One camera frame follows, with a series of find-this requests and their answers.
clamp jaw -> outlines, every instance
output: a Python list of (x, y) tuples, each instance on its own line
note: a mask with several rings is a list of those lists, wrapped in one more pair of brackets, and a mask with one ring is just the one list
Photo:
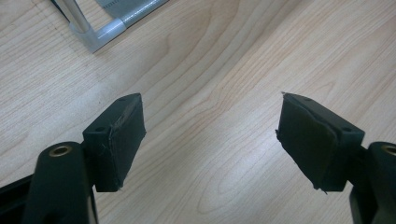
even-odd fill
[(312, 99), (284, 93), (276, 135), (315, 189), (354, 185), (356, 224), (396, 223), (396, 145), (361, 146), (364, 131)]
[(48, 147), (33, 175), (0, 189), (0, 223), (98, 223), (92, 187), (119, 190), (145, 134), (141, 95), (121, 97), (83, 143)]

wood grain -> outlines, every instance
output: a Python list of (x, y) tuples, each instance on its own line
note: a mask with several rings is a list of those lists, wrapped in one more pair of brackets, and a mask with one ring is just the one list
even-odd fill
[[(79, 0), (95, 28), (109, 17)], [(0, 186), (143, 94), (148, 130), (101, 223), (351, 223), (350, 186), (312, 188), (277, 142), (282, 91), (396, 136), (396, 3), (171, 0), (94, 54), (50, 1), (0, 2)]]

small hole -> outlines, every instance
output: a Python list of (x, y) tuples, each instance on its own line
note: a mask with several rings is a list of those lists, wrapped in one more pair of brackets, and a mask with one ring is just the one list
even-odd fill
[(102, 132), (102, 131), (104, 131), (105, 130), (105, 128), (104, 127), (99, 127), (99, 128), (97, 128), (97, 129), (95, 129), (97, 132)]
[(393, 146), (382, 146), (384, 151), (388, 152), (390, 155), (396, 156), (396, 147)]
[(53, 150), (51, 150), (49, 152), (49, 155), (51, 157), (60, 157), (60, 156), (66, 155), (71, 150), (72, 150), (72, 148), (70, 146), (60, 146), (60, 147), (56, 147)]

